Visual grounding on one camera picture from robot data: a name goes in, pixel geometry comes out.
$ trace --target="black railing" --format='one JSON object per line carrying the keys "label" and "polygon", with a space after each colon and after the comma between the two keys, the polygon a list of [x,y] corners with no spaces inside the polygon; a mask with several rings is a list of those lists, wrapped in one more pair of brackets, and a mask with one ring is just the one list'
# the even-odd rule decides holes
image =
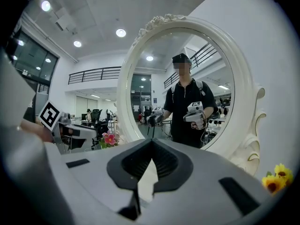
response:
{"label": "black railing", "polygon": [[[194,63],[194,66],[191,68],[191,70],[195,67],[199,67],[201,64],[209,60],[215,53],[217,53],[217,51],[210,43],[204,45],[190,58]],[[179,75],[176,72],[173,73],[170,77],[167,78],[167,80],[164,81],[165,89],[178,80]]]}
{"label": "black railing", "polygon": [[102,67],[69,75],[68,84],[89,82],[94,80],[118,79],[121,67]]}

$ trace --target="recessed light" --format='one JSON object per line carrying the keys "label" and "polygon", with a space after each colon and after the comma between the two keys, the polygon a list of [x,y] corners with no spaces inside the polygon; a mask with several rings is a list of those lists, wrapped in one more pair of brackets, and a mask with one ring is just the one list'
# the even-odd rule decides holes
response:
{"label": "recessed light", "polygon": [[126,36],[126,32],[125,32],[124,29],[118,29],[118,30],[116,31],[116,34],[117,34],[117,36],[120,37],[120,38]]}
{"label": "recessed light", "polygon": [[75,42],[74,42],[74,46],[75,46],[75,47],[81,47],[81,42],[75,41]]}
{"label": "recessed light", "polygon": [[24,46],[24,42],[23,42],[22,40],[18,40],[18,44],[19,44],[20,46]]}
{"label": "recessed light", "polygon": [[223,88],[223,89],[225,89],[225,90],[228,90],[228,89],[229,89],[229,88],[224,87],[224,86],[222,86],[222,85],[219,85],[219,87],[220,87],[220,88]]}
{"label": "recessed light", "polygon": [[152,56],[148,56],[146,59],[147,59],[147,61],[152,61],[153,57]]}
{"label": "recessed light", "polygon": [[43,1],[42,2],[42,9],[45,11],[45,12],[48,12],[50,10],[51,6],[50,6],[50,2],[48,1]]}

